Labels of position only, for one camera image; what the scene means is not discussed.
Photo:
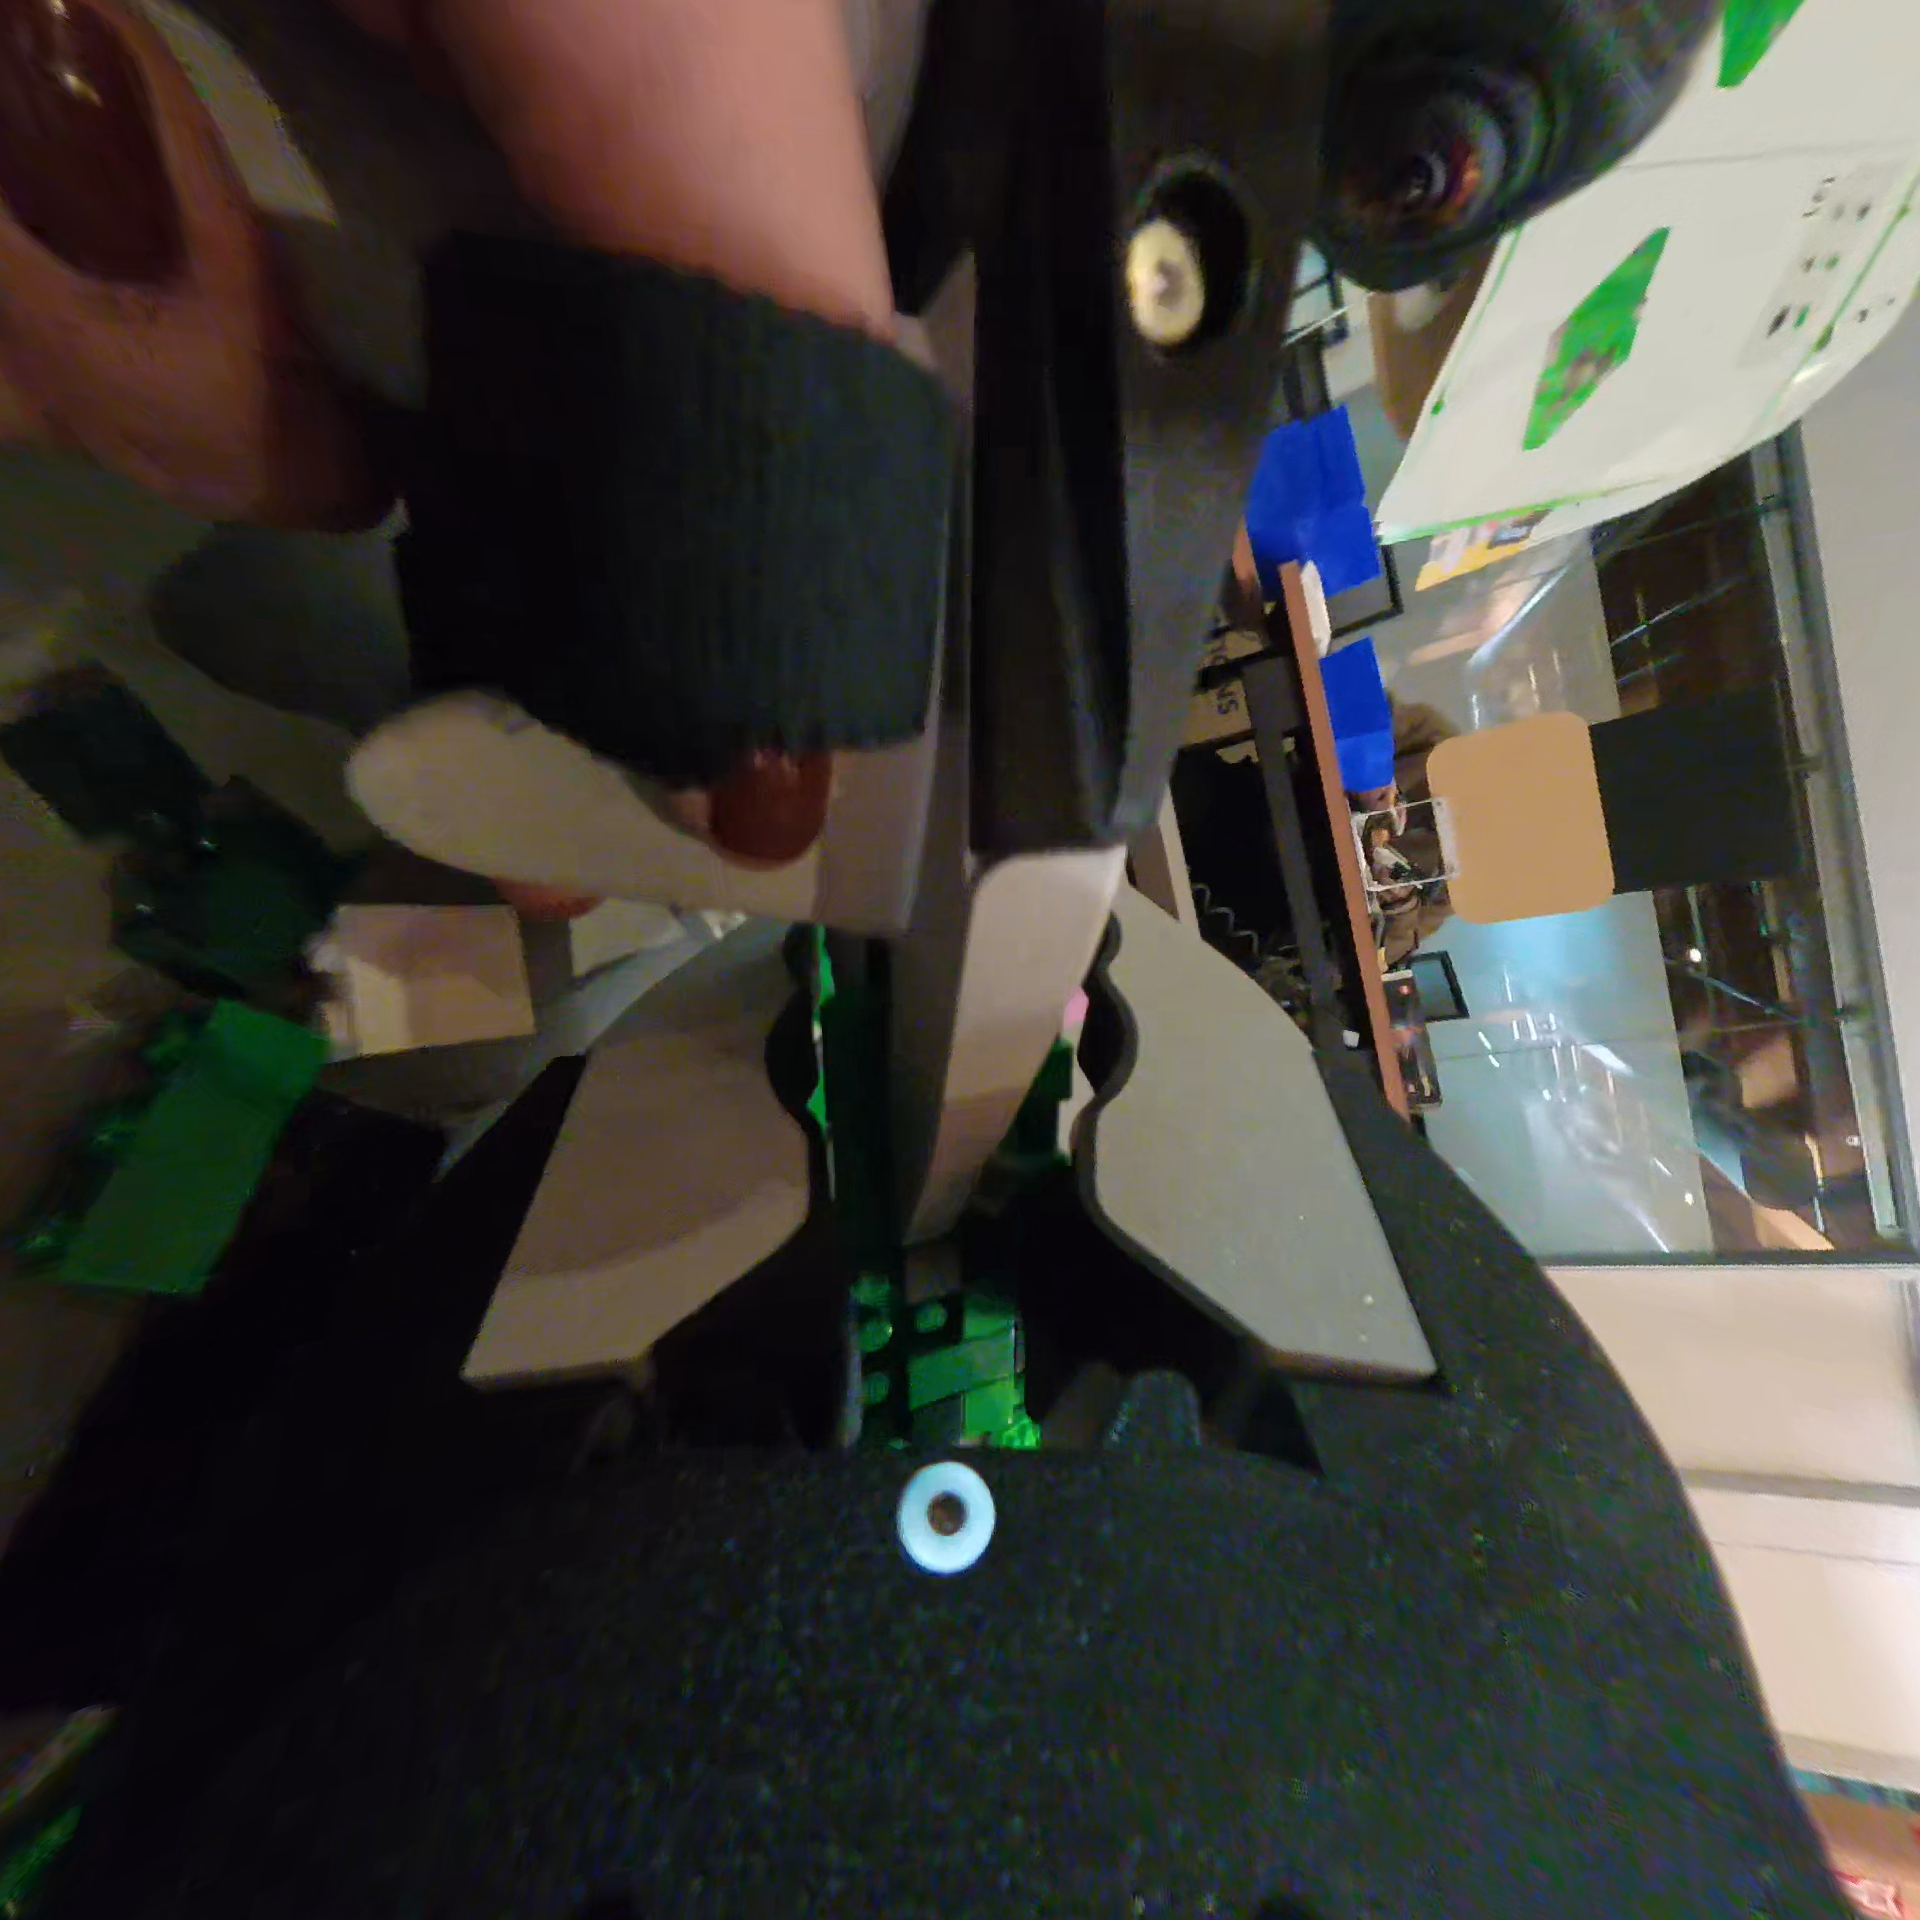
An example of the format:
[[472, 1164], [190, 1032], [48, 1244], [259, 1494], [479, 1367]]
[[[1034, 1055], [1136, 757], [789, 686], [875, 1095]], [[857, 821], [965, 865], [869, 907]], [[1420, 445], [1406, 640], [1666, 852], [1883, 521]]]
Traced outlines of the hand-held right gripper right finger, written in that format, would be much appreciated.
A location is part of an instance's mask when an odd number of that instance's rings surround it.
[[1123, 886], [1087, 987], [1093, 1224], [1214, 1325], [1311, 1377], [1430, 1381], [1435, 1357], [1308, 1035]]

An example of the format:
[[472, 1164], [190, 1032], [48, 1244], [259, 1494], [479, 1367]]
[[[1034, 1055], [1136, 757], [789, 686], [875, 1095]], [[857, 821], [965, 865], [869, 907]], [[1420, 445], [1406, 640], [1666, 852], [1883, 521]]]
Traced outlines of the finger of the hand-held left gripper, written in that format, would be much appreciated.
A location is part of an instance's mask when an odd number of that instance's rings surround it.
[[895, 946], [895, 1212], [944, 1236], [1064, 1029], [1123, 886], [1124, 851], [978, 862], [923, 852]]

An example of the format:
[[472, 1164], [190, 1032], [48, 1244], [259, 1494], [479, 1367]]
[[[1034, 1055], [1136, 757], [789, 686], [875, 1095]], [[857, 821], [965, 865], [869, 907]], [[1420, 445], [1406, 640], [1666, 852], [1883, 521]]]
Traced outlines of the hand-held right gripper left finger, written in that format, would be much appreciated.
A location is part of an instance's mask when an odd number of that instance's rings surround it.
[[707, 942], [588, 1048], [468, 1383], [628, 1370], [804, 1229], [808, 1133], [765, 1057], [795, 987], [784, 934]]

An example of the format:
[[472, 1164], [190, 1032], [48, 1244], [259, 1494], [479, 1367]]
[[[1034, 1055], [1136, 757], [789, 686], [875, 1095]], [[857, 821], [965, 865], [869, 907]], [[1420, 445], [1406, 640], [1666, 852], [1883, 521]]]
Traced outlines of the checkered green brick plate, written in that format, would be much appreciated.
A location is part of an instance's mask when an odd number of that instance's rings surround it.
[[1037, 1450], [1004, 1212], [1068, 1164], [1071, 1039], [1056, 1039], [1042, 1057], [957, 1224], [906, 1244], [879, 1125], [883, 973], [861, 942], [818, 926], [789, 931], [784, 956], [808, 1001], [815, 1085], [805, 1114], [826, 1153], [815, 1193], [846, 1277], [844, 1443]]

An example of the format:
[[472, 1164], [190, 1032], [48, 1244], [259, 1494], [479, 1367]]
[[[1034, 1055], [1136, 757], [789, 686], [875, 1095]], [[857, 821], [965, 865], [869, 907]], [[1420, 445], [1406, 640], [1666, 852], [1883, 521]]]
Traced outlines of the person's left hand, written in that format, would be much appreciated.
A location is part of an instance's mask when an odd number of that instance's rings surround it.
[[424, 397], [323, 348], [219, 116], [142, 4], [3, 7], [3, 452], [204, 523], [406, 513], [417, 659], [466, 668], [747, 871], [815, 851], [835, 741], [716, 713], [818, 666], [910, 545], [830, 538], [927, 479], [838, 4], [334, 4], [432, 76], [503, 211], [424, 252]]

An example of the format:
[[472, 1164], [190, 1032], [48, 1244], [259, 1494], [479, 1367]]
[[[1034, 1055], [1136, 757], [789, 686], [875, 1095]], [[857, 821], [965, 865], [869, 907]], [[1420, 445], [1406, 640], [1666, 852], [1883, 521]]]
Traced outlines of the blue plastic bin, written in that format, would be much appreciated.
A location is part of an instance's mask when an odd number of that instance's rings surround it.
[[1244, 504], [1244, 530], [1267, 600], [1289, 565], [1316, 568], [1326, 595], [1383, 577], [1350, 410], [1331, 407], [1274, 425]]
[[1343, 791], [1364, 795], [1388, 788], [1398, 780], [1398, 723], [1375, 640], [1353, 638], [1317, 666]]

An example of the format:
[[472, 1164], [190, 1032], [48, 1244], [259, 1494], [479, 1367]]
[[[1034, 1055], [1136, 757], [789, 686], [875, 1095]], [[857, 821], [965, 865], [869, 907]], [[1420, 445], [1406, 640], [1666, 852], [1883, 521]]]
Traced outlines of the white brick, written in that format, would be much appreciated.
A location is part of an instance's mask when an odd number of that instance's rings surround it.
[[506, 904], [342, 904], [307, 948], [333, 1059], [526, 1040], [540, 1020]]

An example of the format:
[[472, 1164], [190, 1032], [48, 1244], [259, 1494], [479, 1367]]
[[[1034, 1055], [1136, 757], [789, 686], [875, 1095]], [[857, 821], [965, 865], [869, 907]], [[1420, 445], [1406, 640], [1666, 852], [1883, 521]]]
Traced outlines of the wooden edged table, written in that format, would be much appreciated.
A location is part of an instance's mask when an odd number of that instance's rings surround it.
[[1263, 803], [1298, 948], [1311, 1040], [1364, 1063], [1386, 1106], [1413, 1122], [1350, 810], [1338, 772], [1305, 569], [1282, 565], [1274, 592], [1267, 595], [1252, 539], [1238, 527], [1230, 551], [1230, 604], [1263, 644], [1234, 659], [1230, 671], [1260, 762]]

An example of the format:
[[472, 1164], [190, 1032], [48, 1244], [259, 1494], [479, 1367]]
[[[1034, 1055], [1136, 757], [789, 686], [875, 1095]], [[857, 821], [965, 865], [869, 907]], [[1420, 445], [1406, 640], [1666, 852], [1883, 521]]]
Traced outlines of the clear acrylic stand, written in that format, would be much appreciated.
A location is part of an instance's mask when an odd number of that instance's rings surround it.
[[1447, 889], [1460, 870], [1452, 810], [1441, 798], [1353, 813], [1350, 839], [1373, 896]]

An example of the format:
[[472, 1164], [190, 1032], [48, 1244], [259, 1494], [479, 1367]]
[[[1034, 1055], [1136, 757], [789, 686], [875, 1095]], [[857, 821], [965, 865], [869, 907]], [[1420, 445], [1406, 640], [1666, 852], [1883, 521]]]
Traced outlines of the yellow printed box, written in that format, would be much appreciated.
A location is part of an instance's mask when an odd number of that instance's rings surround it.
[[1433, 535], [1415, 576], [1415, 592], [1433, 592], [1523, 554], [1552, 519], [1549, 506], [1463, 523]]

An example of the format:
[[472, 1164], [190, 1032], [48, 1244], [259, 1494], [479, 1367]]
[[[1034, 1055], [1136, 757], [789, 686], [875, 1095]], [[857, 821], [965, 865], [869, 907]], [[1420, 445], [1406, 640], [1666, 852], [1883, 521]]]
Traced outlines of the instruction booklet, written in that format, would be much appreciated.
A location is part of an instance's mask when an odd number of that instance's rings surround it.
[[1723, 4], [1662, 125], [1504, 237], [1375, 510], [1556, 539], [1836, 392], [1918, 299], [1918, 7]]

